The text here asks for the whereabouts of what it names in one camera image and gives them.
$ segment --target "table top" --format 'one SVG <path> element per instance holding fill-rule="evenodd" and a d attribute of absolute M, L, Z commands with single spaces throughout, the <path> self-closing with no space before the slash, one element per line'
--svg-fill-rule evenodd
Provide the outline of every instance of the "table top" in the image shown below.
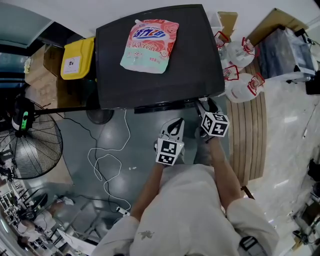
<path fill-rule="evenodd" d="M 136 108 L 224 91 L 221 62 L 207 15 L 200 4 L 183 6 L 137 13 L 97 29 L 95 57 L 102 109 Z M 120 66 L 135 20 L 148 19 L 179 23 L 163 74 L 131 71 Z"/>

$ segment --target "yellow bin lid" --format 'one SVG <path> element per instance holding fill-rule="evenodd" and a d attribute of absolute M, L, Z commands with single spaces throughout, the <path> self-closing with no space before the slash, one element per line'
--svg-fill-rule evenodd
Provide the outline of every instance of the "yellow bin lid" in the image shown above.
<path fill-rule="evenodd" d="M 90 71 L 95 38 L 81 39 L 64 46 L 61 77 L 64 80 L 84 78 Z"/>

